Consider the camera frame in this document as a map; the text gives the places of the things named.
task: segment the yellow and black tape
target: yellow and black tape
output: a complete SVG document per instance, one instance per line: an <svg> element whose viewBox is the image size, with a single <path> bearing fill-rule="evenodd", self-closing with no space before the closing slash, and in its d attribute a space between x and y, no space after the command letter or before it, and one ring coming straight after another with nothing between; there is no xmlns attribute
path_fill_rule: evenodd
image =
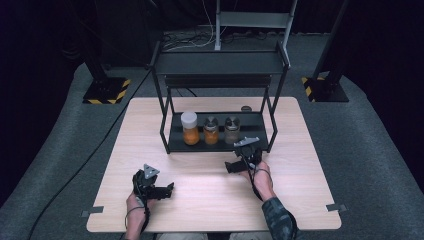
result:
<svg viewBox="0 0 424 240"><path fill-rule="evenodd" d="M131 80L127 79L122 84L122 88L120 91L116 94L116 97L111 98L91 98L91 99L84 99L84 103L89 104L117 104L122 101L122 99L125 96L125 93L127 92L127 88L130 85Z"/></svg>
<svg viewBox="0 0 424 240"><path fill-rule="evenodd" d="M325 79L322 77L318 77L317 80L325 80ZM307 78L307 77L302 78L302 83L306 91L306 96L308 97L310 102L316 102L313 89L311 88L312 81L313 81L312 78Z"/></svg>

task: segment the sleeve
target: sleeve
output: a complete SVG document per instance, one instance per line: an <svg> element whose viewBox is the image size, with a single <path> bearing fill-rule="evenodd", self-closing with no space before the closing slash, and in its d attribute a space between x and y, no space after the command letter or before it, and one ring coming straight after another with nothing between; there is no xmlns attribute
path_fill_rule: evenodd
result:
<svg viewBox="0 0 424 240"><path fill-rule="evenodd" d="M298 235L296 220L293 215L284 208L281 201L274 197L268 199L262 205L265 220L274 240L301 239Z"/></svg>

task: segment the gray carpet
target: gray carpet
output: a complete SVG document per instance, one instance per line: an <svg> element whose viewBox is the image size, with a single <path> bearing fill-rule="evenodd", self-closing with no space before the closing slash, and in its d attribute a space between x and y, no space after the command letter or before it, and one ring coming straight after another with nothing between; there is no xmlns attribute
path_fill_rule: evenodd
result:
<svg viewBox="0 0 424 240"><path fill-rule="evenodd" d="M298 99L333 198L349 210L340 213L340 229L304 235L307 239L422 239L424 196L365 94L343 78L348 103L310 103L306 98L301 78L312 75L327 39L290 36L292 68L282 96ZM270 35L266 40L234 40L222 49L273 49L274 45L275 36ZM88 232L87 218L80 214L94 203L130 97L156 95L143 68L112 68L107 74L132 80L124 100L116 105L82 104L92 78L85 65L78 68L53 131L0 210L0 239L26 239L46 204L81 166L42 215L31 239L120 238L120 233ZM261 96L251 90L193 91L198 96ZM174 94L192 96L186 90ZM143 234L142 239L151 239L151 234Z"/></svg>

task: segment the spice jar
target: spice jar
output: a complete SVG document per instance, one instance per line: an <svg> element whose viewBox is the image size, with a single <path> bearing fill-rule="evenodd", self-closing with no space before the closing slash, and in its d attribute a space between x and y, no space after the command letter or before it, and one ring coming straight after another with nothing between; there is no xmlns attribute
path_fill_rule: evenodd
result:
<svg viewBox="0 0 424 240"><path fill-rule="evenodd" d="M181 124L183 125L183 139L188 145L194 145L199 141L199 130L197 129L197 114L194 112L184 112L181 114Z"/></svg>
<svg viewBox="0 0 424 240"><path fill-rule="evenodd" d="M203 124L203 133L206 144L215 144L219 138L218 119L213 116L207 117Z"/></svg>
<svg viewBox="0 0 424 240"><path fill-rule="evenodd" d="M237 117L228 117L225 120L225 143L232 144L239 141L240 119Z"/></svg>

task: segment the wooden tabletop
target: wooden tabletop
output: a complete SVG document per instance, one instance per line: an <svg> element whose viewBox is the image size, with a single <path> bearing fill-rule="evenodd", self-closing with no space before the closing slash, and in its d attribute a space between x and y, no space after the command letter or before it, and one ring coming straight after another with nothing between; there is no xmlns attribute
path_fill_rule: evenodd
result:
<svg viewBox="0 0 424 240"><path fill-rule="evenodd" d="M245 105L258 111L262 98L187 97L173 101L177 112L239 111ZM301 230L340 228L338 212L326 209L334 200L297 100L280 98L275 119L278 135L271 152L263 154L271 168L274 191ZM146 163L160 170L156 187L175 183L172 197L153 207L147 232L268 230L262 202L250 183L228 174L225 168L224 162L240 159L232 152L167 154L159 135L161 120L157 98L131 100L93 205L103 206L103 212L90 215L87 229L125 232L125 200L132 191L132 176ZM270 139L272 125L267 111L264 120Z"/></svg>

